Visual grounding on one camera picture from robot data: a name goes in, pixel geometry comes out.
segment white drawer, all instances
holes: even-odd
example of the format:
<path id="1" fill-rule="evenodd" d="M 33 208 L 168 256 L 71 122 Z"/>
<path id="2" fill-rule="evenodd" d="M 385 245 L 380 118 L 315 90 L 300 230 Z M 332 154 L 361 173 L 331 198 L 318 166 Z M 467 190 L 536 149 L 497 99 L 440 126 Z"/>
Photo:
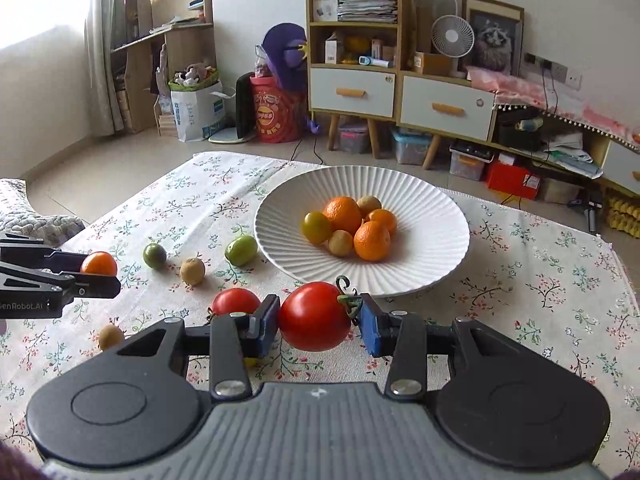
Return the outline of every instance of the white drawer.
<path id="1" fill-rule="evenodd" d="M 468 86 L 404 76 L 400 122 L 487 140 L 494 97 Z"/>
<path id="2" fill-rule="evenodd" d="M 640 182 L 634 178 L 635 171 L 640 172 L 640 155 L 610 140 L 609 150 L 602 165 L 604 177 L 640 194 Z"/>
<path id="3" fill-rule="evenodd" d="M 367 70 L 312 68 L 311 108 L 353 114 L 394 116 L 396 75 Z"/>

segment tomato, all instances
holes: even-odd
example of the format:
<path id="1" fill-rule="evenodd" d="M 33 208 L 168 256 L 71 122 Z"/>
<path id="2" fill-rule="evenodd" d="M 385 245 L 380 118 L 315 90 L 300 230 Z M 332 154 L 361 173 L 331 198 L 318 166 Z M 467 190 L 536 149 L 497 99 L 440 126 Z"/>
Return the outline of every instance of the tomato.
<path id="1" fill-rule="evenodd" d="M 89 254 L 82 262 L 80 272 L 85 274 L 102 274 L 103 276 L 116 276 L 118 264 L 109 253 L 98 251 Z"/>
<path id="2" fill-rule="evenodd" d="M 253 314 L 260 306 L 258 296 L 245 288 L 228 288 L 220 292 L 211 304 L 211 311 L 216 316 L 231 312 Z"/>
<path id="3" fill-rule="evenodd" d="M 311 282 L 294 290 L 284 300 L 278 325 L 284 341 L 307 352 L 322 352 L 338 346 L 347 337 L 351 320 L 341 292 L 331 283 Z"/>

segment white plate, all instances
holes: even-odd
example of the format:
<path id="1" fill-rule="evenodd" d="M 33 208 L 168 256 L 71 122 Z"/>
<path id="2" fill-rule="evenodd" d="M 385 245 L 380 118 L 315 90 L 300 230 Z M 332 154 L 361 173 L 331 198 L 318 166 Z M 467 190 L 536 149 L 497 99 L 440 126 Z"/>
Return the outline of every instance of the white plate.
<path id="1" fill-rule="evenodd" d="M 322 211 L 336 196 L 373 195 L 398 218 L 391 252 L 370 263 L 355 254 L 333 256 L 300 232 L 311 211 Z M 280 270 L 303 283 L 334 283 L 347 276 L 351 285 L 373 297 L 421 290 L 454 270 L 465 257 L 469 227 L 460 208 L 428 182 L 386 168 L 334 166 L 293 177 L 271 191 L 255 213 L 255 238 Z"/>

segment floral pattern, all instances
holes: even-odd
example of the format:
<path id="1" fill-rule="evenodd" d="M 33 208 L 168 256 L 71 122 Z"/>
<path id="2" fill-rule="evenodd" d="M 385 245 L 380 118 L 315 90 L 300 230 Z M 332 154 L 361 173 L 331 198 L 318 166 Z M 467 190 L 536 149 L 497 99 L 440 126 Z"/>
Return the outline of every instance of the floral pattern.
<path id="1" fill-rule="evenodd" d="M 122 291 L 114 300 L 77 299 L 61 319 L 6 322 L 0 334 L 0 439 L 40 461 L 24 421 L 27 402 L 46 381 L 96 355 L 98 332 L 107 323 L 127 335 L 167 316 L 201 325 L 215 294 L 234 286 L 284 300 L 301 283 L 262 254 L 250 266 L 234 267 L 224 250 L 237 236 L 252 234 L 255 211 L 271 190 L 314 168 L 201 153 L 66 243 L 69 251 L 113 254 Z M 381 300 L 381 307 L 411 310 L 430 323 L 477 318 L 594 384 L 611 408 L 595 463 L 610 476 L 640 466 L 640 314 L 615 253 L 599 238 L 527 212 L 446 193 L 469 223 L 465 259 L 432 288 Z M 150 241 L 167 250 L 164 270 L 143 262 Z M 206 264 L 201 286 L 180 280 L 180 263 L 191 256 Z M 382 387 L 390 362 L 371 358 L 355 328 L 329 352 L 301 352 L 278 336 L 268 357 L 249 372 L 256 387 L 261 381 L 374 381 Z M 444 358 L 429 356 L 428 370 L 430 389 L 449 379 Z M 208 373 L 207 357 L 191 357 L 191 383 L 206 384 Z"/>

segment drawer handle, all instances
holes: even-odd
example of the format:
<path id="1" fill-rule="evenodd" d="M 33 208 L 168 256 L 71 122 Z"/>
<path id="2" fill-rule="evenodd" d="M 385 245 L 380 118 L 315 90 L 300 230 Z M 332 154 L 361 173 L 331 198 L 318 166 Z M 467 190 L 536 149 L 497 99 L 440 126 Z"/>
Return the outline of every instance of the drawer handle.
<path id="1" fill-rule="evenodd" d="M 336 88 L 335 93 L 342 97 L 357 97 L 359 99 L 362 99 L 366 95 L 364 90 L 356 90 L 353 88 Z"/>
<path id="2" fill-rule="evenodd" d="M 465 114 L 465 109 L 458 108 L 457 106 L 443 105 L 440 103 L 431 103 L 431 108 L 433 108 L 437 112 L 447 114 L 447 115 L 455 115 L 458 117 L 462 117 Z"/>

